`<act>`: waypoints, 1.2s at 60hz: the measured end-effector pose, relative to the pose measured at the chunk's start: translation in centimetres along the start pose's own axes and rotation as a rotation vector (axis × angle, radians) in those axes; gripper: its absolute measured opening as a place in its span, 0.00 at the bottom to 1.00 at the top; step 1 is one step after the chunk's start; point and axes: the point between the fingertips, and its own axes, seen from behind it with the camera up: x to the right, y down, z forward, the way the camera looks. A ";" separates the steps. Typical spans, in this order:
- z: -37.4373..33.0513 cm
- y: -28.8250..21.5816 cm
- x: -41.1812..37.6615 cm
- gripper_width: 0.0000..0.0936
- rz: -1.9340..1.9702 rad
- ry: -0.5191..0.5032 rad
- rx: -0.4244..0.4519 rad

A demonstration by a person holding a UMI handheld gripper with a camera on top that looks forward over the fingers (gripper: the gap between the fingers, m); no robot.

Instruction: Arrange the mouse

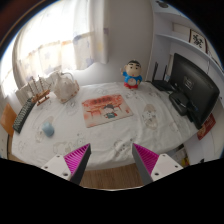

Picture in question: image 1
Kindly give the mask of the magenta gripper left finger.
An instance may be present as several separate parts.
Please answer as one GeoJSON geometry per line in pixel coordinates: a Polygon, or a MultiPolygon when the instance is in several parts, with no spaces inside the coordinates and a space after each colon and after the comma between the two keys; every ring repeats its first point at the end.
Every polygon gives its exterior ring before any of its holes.
{"type": "Polygon", "coordinates": [[[67,155],[56,154],[42,169],[79,185],[91,155],[91,145],[86,144],[67,155]]]}

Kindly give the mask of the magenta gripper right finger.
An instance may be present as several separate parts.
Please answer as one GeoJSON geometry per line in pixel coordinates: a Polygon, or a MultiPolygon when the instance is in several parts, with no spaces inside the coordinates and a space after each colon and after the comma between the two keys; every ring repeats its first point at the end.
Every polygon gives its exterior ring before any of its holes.
{"type": "Polygon", "coordinates": [[[144,185],[182,169],[169,155],[158,155],[138,144],[132,145],[132,154],[144,185]]]}

